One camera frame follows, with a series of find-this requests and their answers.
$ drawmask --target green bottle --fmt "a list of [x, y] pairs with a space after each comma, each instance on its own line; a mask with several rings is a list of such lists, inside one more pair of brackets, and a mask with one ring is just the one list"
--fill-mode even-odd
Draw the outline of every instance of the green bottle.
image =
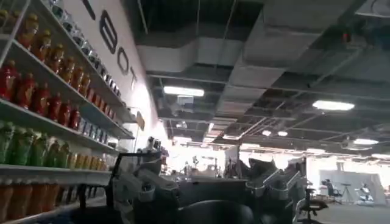
[[34, 131], [28, 128], [18, 128], [12, 138], [9, 149], [9, 164], [25, 166], [28, 162], [31, 145], [35, 139]]
[[66, 142], [61, 146], [60, 151], [57, 154], [56, 167], [66, 168], [68, 163], [68, 155], [69, 155], [69, 144]]
[[0, 129], [0, 164], [7, 162], [7, 152], [12, 140], [13, 129], [14, 127], [11, 122], [6, 123]]
[[60, 144], [57, 140], [55, 140], [54, 143], [50, 145], [50, 149], [48, 151], [48, 154], [46, 155], [44, 166], [56, 167], [59, 150], [60, 150]]
[[30, 151], [29, 166], [43, 166], [45, 156], [48, 152], [48, 136], [42, 134], [34, 141]]

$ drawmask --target shelf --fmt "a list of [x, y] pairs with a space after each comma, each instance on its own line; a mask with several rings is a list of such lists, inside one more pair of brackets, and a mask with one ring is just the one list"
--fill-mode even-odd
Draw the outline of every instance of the shelf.
[[108, 185], [111, 172], [81, 169], [61, 169], [39, 166], [16, 166], [0, 164], [1, 178], [53, 178], [59, 184], [97, 184]]
[[131, 119], [130, 114], [123, 113], [123, 111], [127, 111], [127, 109], [122, 104], [122, 100], [107, 85], [102, 76], [90, 63], [89, 59], [84, 55], [54, 14], [42, 3], [42, 1], [34, 1], [34, 3], [31, 4], [31, 7], [37, 12], [39, 19], [46, 22], [53, 35], [56, 34], [57, 36], [61, 36], [61, 42], [64, 45], [64, 49], [66, 49], [66, 53], [72, 55], [76, 61], [83, 64], [85, 70], [91, 74], [91, 86], [98, 91], [105, 102], [111, 105], [116, 114], [121, 114], [121, 121], [134, 122]]
[[[9, 35], [0, 35], [0, 46], [4, 46], [9, 38]], [[61, 77], [53, 73], [49, 67], [37, 59], [16, 40], [12, 40], [8, 58], [16, 61], [16, 68], [19, 72], [32, 72], [34, 79], [38, 83], [48, 83], [52, 94], [55, 94], [53, 92], [53, 89], [55, 89], [57, 93], [61, 94], [63, 100], [70, 100], [72, 104], [79, 105], [81, 116], [88, 119], [92, 124], [108, 131], [111, 135], [119, 139], [134, 138], [131, 131], [127, 131], [125, 128], [111, 120], [97, 106], [89, 102], [72, 86], [64, 82]]]
[[40, 116], [32, 111], [21, 108], [11, 102], [0, 99], [0, 117], [5, 121], [12, 121], [14, 124], [33, 128], [42, 131], [50, 136], [62, 138], [75, 144], [90, 148], [92, 151], [101, 153], [117, 154], [112, 147], [105, 145], [90, 137], [75, 131], [71, 128], [60, 125], [46, 117]]
[[[93, 204], [99, 203], [102, 200], [105, 200], [105, 197], [98, 197], [98, 198], [89, 199], [89, 200], [87, 200], [87, 206], [88, 205], [93, 206]], [[78, 209], [79, 207], [80, 207], [79, 203], [73, 203], [70, 205], [64, 205], [64, 206], [58, 207], [53, 211], [42, 212], [41, 214], [27, 216], [23, 219], [18, 219], [18, 220], [11, 220], [8, 222], [4, 222], [2, 224], [19, 224], [19, 223], [38, 222], [40, 220], [45, 220], [45, 219], [55, 217], [59, 214], [65, 213], [65, 212], [71, 212], [73, 210]]]

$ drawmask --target ceiling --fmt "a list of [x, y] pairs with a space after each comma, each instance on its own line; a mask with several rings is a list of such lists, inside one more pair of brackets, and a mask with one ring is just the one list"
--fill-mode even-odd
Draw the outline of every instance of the ceiling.
[[[264, 147], [390, 153], [389, 23], [373, 11], [356, 13], [370, 1], [140, 3], [126, 4], [169, 137], [236, 144], [222, 138], [232, 135]], [[163, 92], [166, 85], [205, 95], [183, 104]], [[312, 107], [319, 99], [355, 108], [320, 111]], [[276, 135], [282, 130], [288, 135]], [[346, 139], [357, 137], [379, 144], [345, 149]]]

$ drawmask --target fluorescent light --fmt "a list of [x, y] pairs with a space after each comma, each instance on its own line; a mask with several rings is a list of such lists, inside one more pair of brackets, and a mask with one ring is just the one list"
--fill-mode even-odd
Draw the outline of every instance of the fluorescent light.
[[202, 89], [184, 88], [177, 86], [164, 86], [164, 93], [184, 96], [203, 96], [205, 91]]
[[242, 143], [241, 144], [241, 149], [249, 149], [249, 148], [259, 148], [259, 144], [251, 144], [251, 143]]
[[175, 136], [175, 137], [173, 137], [173, 140], [178, 141], [178, 142], [191, 142], [193, 139], [183, 137], [183, 136]]
[[229, 140], [239, 140], [240, 136], [224, 135], [222, 138], [223, 139], [229, 139]]
[[287, 131], [280, 131], [280, 132], [278, 132], [278, 135], [284, 137], [284, 136], [287, 136], [288, 133], [287, 133]]
[[351, 110], [355, 107], [352, 103], [343, 103], [337, 101], [317, 100], [313, 103], [313, 107], [322, 110]]
[[213, 127], [214, 127], [214, 123], [210, 123], [208, 125], [208, 131], [207, 132], [210, 132], [213, 129]]
[[378, 143], [378, 141], [373, 139], [357, 138], [353, 143], [356, 145], [375, 145]]
[[272, 134], [272, 132], [270, 132], [269, 130], [264, 130], [261, 134], [263, 134], [265, 136], [270, 136]]
[[306, 152], [315, 153], [315, 154], [323, 154], [323, 153], [325, 153], [325, 150], [309, 148], [309, 149], [306, 149]]

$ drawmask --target gray floor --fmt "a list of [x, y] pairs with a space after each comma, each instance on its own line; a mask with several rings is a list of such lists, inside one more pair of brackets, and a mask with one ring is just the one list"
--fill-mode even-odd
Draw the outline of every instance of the gray floor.
[[389, 224], [390, 208], [329, 205], [314, 219], [324, 224]]

